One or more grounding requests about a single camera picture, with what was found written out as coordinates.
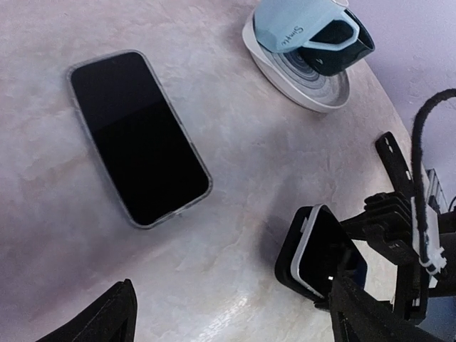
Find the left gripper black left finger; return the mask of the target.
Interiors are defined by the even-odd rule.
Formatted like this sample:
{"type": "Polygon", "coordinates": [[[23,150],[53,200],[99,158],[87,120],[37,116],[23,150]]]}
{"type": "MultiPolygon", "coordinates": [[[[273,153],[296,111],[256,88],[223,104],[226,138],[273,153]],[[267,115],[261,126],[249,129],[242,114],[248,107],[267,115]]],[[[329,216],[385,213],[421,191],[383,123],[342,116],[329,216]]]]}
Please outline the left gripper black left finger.
{"type": "Polygon", "coordinates": [[[138,300],[130,279],[118,281],[41,341],[133,341],[138,300]]]}

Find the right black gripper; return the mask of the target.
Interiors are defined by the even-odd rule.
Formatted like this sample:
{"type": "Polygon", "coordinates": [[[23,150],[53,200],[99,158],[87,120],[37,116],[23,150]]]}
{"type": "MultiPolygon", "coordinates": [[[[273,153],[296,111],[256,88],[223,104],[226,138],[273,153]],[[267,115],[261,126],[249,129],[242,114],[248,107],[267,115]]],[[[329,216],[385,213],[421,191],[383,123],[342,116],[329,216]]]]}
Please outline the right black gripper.
{"type": "Polygon", "coordinates": [[[378,193],[365,199],[364,212],[342,221],[347,235],[368,243],[396,265],[395,299],[387,307],[413,324],[421,323],[428,299],[455,295],[455,213],[437,216],[442,255],[447,259],[446,277],[431,289],[429,275],[414,251],[410,201],[399,192],[378,193]]]}

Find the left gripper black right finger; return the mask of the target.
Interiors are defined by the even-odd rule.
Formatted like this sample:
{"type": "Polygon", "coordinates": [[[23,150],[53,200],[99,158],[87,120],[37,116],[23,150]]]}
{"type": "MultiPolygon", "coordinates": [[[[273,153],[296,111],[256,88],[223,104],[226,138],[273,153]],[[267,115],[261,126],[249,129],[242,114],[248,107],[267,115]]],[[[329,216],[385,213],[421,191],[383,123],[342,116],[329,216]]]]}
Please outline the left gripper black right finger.
{"type": "Polygon", "coordinates": [[[389,311],[346,276],[332,281],[328,296],[335,341],[439,341],[389,311]]]}

